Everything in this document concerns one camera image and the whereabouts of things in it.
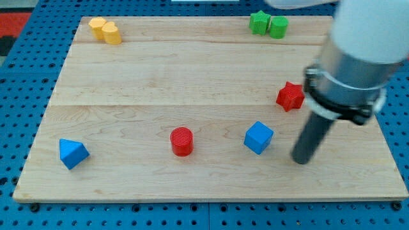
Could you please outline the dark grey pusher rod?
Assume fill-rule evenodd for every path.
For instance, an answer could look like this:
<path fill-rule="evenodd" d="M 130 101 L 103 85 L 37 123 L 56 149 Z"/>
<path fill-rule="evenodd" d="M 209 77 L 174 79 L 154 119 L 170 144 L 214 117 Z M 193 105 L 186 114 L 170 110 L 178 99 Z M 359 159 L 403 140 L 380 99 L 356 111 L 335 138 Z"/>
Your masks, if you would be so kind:
<path fill-rule="evenodd" d="M 298 164 L 307 164 L 314 156 L 333 123 L 334 120 L 321 117 L 312 112 L 291 151 L 292 159 Z"/>

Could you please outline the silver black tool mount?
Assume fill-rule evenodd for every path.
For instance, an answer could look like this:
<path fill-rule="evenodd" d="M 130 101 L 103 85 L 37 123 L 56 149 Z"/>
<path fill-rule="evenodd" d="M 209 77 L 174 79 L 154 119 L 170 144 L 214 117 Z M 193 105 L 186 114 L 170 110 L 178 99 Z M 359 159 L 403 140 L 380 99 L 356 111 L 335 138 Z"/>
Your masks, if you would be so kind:
<path fill-rule="evenodd" d="M 366 124 L 381 109 L 385 85 L 397 66 L 359 59 L 327 38 L 319 56 L 304 69 L 305 102 L 311 109 L 307 124 L 331 125 L 338 119 Z"/>

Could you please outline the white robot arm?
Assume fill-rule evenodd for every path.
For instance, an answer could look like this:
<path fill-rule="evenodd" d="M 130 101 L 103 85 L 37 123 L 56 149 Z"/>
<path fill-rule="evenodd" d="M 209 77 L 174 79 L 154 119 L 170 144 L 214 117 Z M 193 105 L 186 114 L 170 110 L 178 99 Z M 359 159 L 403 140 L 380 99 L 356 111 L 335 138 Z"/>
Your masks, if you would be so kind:
<path fill-rule="evenodd" d="M 319 56 L 304 69 L 311 115 L 291 151 L 293 161 L 308 163 L 334 121 L 366 124 L 407 57 L 408 1 L 340 1 Z"/>

